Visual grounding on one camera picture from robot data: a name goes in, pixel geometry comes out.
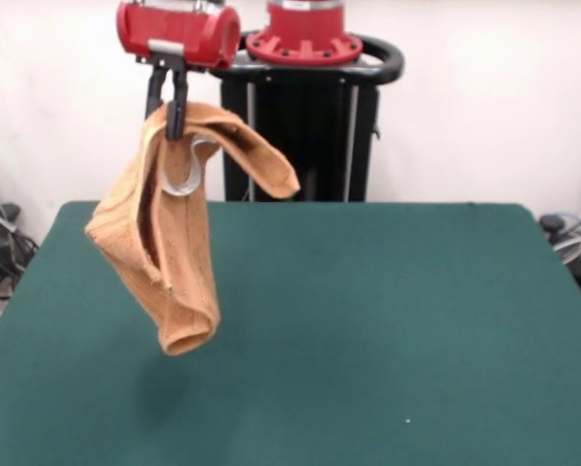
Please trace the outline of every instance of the black machine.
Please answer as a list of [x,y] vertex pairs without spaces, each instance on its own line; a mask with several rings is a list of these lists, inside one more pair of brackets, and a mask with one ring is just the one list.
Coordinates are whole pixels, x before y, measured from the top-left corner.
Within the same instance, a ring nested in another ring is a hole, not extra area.
[[[301,183],[293,201],[364,201],[378,86],[401,76],[403,55],[344,33],[342,1],[269,0],[268,10],[267,28],[242,34],[233,65],[211,70],[222,106],[289,159]],[[223,169],[227,201],[274,201],[227,155]]]
[[581,289],[581,220],[571,227],[559,215],[539,220],[548,241]]

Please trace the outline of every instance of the towel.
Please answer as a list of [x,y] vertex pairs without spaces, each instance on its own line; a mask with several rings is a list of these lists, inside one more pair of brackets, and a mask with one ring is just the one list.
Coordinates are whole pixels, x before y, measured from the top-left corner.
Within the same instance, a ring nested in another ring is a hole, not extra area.
[[207,160],[223,148],[269,195],[288,198],[299,189],[286,158],[239,116],[202,103],[187,108],[180,141],[165,138],[166,106],[148,117],[139,153],[85,227],[156,324],[168,355],[201,346],[220,324],[204,187]]

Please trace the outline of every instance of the white backdrop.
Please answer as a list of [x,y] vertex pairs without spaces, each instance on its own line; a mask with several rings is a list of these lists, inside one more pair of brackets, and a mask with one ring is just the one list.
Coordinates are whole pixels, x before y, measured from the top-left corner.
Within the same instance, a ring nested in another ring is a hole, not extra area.
[[[244,28],[265,22],[264,0],[228,3]],[[0,200],[38,239],[64,202],[100,198],[137,146],[149,70],[122,52],[116,6],[0,0]],[[371,200],[581,213],[581,0],[348,0],[347,22],[407,59],[382,91]],[[216,79],[189,84],[219,103]]]

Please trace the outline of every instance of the green tabletop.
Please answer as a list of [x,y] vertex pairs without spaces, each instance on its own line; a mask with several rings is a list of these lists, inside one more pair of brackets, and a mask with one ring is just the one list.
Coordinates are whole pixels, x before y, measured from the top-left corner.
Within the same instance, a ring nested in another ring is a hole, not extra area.
[[0,323],[1,465],[581,466],[581,294],[514,206],[212,204],[164,356],[65,206]]

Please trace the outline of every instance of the black handle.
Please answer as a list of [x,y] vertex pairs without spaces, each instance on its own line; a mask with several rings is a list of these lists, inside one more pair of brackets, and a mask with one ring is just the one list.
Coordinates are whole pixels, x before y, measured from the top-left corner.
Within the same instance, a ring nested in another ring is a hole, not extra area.
[[[241,34],[239,51],[246,49],[246,39],[255,31]],[[266,63],[248,53],[237,53],[227,70],[211,70],[223,80],[245,83],[347,83],[351,85],[382,85],[396,81],[403,73],[405,59],[392,44],[367,36],[356,35],[363,42],[363,53],[379,58],[383,63],[369,65],[358,60],[336,66],[289,66]]]

